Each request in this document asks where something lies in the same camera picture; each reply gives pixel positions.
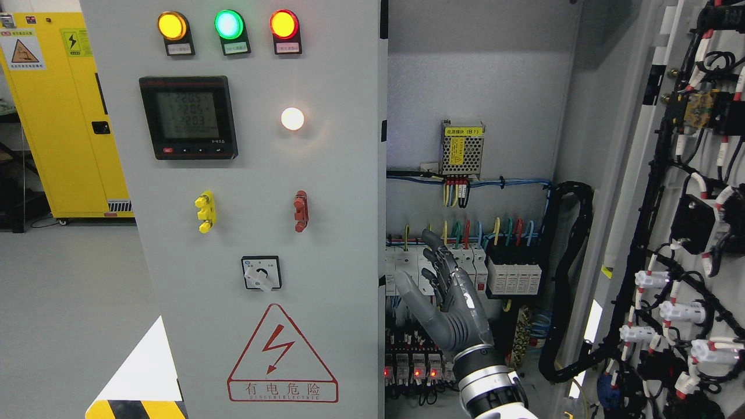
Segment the grey black robot hand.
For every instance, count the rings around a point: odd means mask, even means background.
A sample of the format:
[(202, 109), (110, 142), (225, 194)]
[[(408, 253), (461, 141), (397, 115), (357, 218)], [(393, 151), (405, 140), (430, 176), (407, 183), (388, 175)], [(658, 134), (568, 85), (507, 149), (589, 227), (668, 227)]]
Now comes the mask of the grey black robot hand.
[(427, 245), (423, 254), (434, 268), (421, 273), (433, 282), (439, 307), (429, 302), (410, 274), (398, 272), (395, 281), (402, 300), (449, 360), (476, 351), (497, 363), (489, 321), (468, 273), (439, 235), (424, 229), (421, 238)]

